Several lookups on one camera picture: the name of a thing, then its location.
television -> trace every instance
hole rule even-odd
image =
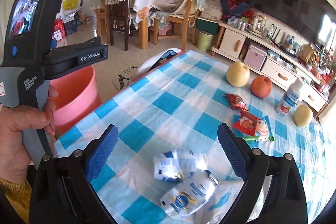
[[[330,49],[336,10],[326,0],[255,0],[254,7],[290,26],[317,48]]]
[[[39,0],[18,0],[11,18],[9,37],[29,32]]]

blue checkered tablecloth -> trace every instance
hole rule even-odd
[[[189,51],[123,90],[81,120],[55,143],[56,156],[70,155],[99,138],[109,124],[119,129],[118,142],[100,177],[92,185],[118,223],[183,223],[167,216],[159,198],[172,187],[153,179],[153,156],[175,148],[207,155],[209,170],[218,180],[237,180],[217,139],[217,127],[232,128],[226,93],[239,94],[252,114],[268,115],[274,142],[254,143],[267,155],[293,154],[303,181],[309,223],[320,213],[336,188],[333,163],[336,145],[313,121],[298,128],[291,112],[274,110],[281,95],[265,99],[250,93],[250,85],[235,88],[225,80],[228,66]]]

pink bucket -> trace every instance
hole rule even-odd
[[[51,80],[50,83],[59,93],[52,100],[56,104],[55,126],[61,134],[101,105],[93,66]]]

tv cabinet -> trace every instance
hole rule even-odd
[[[302,64],[300,64],[298,62],[298,59],[285,54],[279,48],[271,45],[271,43],[268,42],[266,39],[261,39],[259,37],[252,35],[247,31],[242,31],[234,27],[231,27],[222,21],[219,21],[217,23],[220,29],[216,43],[211,48],[212,56],[214,56],[214,54],[217,53],[233,61],[244,62],[243,60],[239,59],[239,55],[245,42],[245,39],[249,38],[257,42],[258,44],[263,45],[264,47],[279,54],[283,60],[295,66],[297,72],[293,72],[285,65],[277,62],[276,59],[271,58],[270,56],[267,56],[261,70],[257,70],[249,66],[251,71],[269,77],[275,85],[281,87],[283,90],[287,90],[288,87],[291,85],[291,83],[293,83],[297,77],[304,77],[309,82],[315,81],[318,84],[320,83],[320,80],[317,79]],[[321,93],[319,93],[316,90],[316,88],[313,87],[312,85],[309,86],[308,90],[309,91],[303,100],[316,112],[321,111],[321,109],[328,104],[328,99]]]

yellow trash bin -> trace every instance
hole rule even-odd
[[[197,30],[197,48],[205,52],[211,48],[211,43],[214,35],[206,32]]]

